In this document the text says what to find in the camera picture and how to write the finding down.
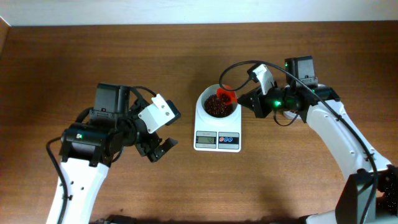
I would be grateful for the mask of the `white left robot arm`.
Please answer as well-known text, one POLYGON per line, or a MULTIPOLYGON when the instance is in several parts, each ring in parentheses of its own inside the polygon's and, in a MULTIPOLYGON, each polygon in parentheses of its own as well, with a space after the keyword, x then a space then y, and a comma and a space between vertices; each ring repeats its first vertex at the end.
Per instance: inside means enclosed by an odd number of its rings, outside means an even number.
POLYGON ((154 93, 146 101, 140 86, 99 83, 95 103, 83 110, 57 139, 60 160, 46 150, 58 174, 47 223, 89 223, 96 196, 109 168, 125 147, 157 162, 177 141, 156 131, 181 117, 171 100, 154 93))

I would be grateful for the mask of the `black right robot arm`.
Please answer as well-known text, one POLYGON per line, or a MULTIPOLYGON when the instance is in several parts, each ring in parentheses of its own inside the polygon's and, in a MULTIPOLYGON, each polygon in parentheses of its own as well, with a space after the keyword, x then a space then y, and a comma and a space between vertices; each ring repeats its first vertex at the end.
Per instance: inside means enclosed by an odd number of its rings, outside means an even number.
POLYGON ((397 167, 361 134, 334 89, 319 84, 312 57, 285 60, 284 88, 273 80, 271 63, 248 63, 249 79, 260 85, 239 97, 238 103, 258 118, 294 111, 320 136, 346 181, 334 210, 302 217, 300 222, 397 223, 397 167))

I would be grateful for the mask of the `orange plastic measuring scoop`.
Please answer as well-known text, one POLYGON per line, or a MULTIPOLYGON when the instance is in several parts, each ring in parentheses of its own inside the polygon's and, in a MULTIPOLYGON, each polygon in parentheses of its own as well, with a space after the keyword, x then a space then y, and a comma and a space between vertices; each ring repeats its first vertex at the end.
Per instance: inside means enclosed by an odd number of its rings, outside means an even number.
POLYGON ((219 87, 216 91, 218 99, 224 105, 232 105, 233 103, 237 103, 236 94, 231 90, 232 88, 230 86, 224 85, 223 88, 219 87))

